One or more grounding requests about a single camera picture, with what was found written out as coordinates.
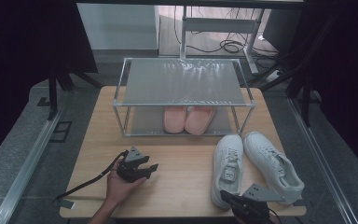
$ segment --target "shoelace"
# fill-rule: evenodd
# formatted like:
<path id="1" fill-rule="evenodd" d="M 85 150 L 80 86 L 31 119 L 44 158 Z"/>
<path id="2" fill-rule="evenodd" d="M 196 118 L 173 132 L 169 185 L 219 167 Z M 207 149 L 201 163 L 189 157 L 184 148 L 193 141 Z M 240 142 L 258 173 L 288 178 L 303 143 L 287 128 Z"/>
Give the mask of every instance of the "shoelace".
<path id="1" fill-rule="evenodd" d="M 239 160 L 238 158 L 238 151 L 233 149 L 233 148 L 228 148 L 228 155 L 226 156 L 226 158 L 229 160 L 229 161 L 237 161 Z"/>
<path id="2" fill-rule="evenodd" d="M 271 154 L 273 157 L 277 156 L 277 151 L 272 146 L 262 147 L 265 153 Z"/>

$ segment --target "wooden table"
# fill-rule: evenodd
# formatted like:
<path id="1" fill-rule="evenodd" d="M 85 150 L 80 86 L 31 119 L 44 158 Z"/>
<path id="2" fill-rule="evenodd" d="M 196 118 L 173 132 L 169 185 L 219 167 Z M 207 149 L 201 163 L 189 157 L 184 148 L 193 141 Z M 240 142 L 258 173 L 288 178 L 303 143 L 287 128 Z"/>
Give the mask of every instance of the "wooden table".
<path id="1" fill-rule="evenodd" d="M 145 167 L 158 163 L 158 169 L 115 211 L 114 217 L 232 217 L 231 211 L 221 210 L 211 199 L 213 153 L 222 136 L 123 137 L 112 108 L 115 90 L 116 87 L 101 89 L 68 190 L 92 179 L 120 152 L 136 146 L 150 156 Z M 261 91 L 251 89 L 251 92 L 256 107 L 243 136 L 251 131 L 261 132 L 283 152 Z M 253 183 L 266 186 L 261 173 L 244 156 L 242 192 Z M 61 216 L 92 217 L 103 202 L 105 190 L 104 177 L 67 196 L 76 205 L 73 209 L 62 207 Z M 279 203 L 268 203 L 268 206 L 280 216 L 306 213 L 305 206 Z"/>

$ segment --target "person's arm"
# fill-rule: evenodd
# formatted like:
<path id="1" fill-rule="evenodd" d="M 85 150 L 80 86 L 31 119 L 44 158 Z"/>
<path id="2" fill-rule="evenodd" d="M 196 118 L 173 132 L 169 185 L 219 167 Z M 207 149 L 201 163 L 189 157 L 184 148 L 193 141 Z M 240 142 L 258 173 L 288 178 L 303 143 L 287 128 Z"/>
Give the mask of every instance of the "person's arm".
<path id="1" fill-rule="evenodd" d="M 146 181 L 145 177 L 138 179 L 133 183 L 128 183 L 121 179 L 116 173 L 119 162 L 120 160 L 115 163 L 112 171 L 107 176 L 106 198 L 101 207 L 89 221 L 89 224 L 106 223 L 118 205 L 126 200 L 134 189 L 141 186 Z"/>

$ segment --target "glass shelf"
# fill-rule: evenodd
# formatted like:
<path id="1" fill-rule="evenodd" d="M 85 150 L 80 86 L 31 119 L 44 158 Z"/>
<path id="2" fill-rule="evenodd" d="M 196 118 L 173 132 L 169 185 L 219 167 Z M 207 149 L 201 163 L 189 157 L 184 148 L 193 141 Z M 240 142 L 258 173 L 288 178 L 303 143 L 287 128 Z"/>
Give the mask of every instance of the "glass shelf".
<path id="1" fill-rule="evenodd" d="M 187 112 L 192 106 L 214 106 L 203 135 L 241 133 L 255 101 L 239 79 L 244 82 L 239 60 L 126 58 L 113 100 L 118 125 L 124 136 L 172 136 L 163 129 L 166 106 L 187 106 Z M 245 112 L 237 113 L 239 107 Z"/>

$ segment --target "gray floor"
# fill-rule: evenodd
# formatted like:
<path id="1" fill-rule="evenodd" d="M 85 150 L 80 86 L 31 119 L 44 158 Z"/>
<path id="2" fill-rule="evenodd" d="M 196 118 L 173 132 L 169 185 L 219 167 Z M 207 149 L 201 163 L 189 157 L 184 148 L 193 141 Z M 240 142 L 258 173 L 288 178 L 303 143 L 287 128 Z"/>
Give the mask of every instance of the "gray floor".
<path id="1" fill-rule="evenodd" d="M 121 63 L 104 63 L 104 60 L 101 62 L 98 63 L 100 74 L 92 76 L 104 85 L 116 85 Z M 251 80 L 253 77 L 249 75 L 249 71 L 245 69 L 245 72 L 247 79 Z M 60 217 L 60 208 L 53 199 L 66 190 L 99 94 L 98 89 L 84 80 L 76 76 L 72 78 L 76 86 L 70 92 L 69 105 L 59 124 L 59 127 L 64 129 L 68 123 L 71 123 L 69 133 L 66 137 L 62 133 L 54 133 L 51 136 L 51 140 L 55 141 L 48 143 L 11 216 L 10 223 L 67 223 L 68 221 Z M 282 223 L 345 223 L 338 208 L 342 200 L 337 198 L 326 182 L 328 179 L 324 177 L 324 170 L 315 159 L 310 144 L 296 120 L 296 114 L 284 94 L 286 86 L 287 83 L 280 84 L 264 92 L 264 95 L 287 156 L 306 184 L 302 196 L 308 212 L 303 217 L 283 217 Z M 0 146 L 0 205 L 48 117 L 48 106 L 39 104 L 44 102 L 44 98 L 48 99 L 46 81 L 32 88 L 29 104 Z M 358 160 L 326 121 L 317 103 L 310 106 L 310 129 L 358 221 Z M 71 219 L 70 223 L 87 223 L 87 221 L 84 218 Z M 168 222 L 233 223 L 233 219 L 116 220 L 116 223 Z"/>

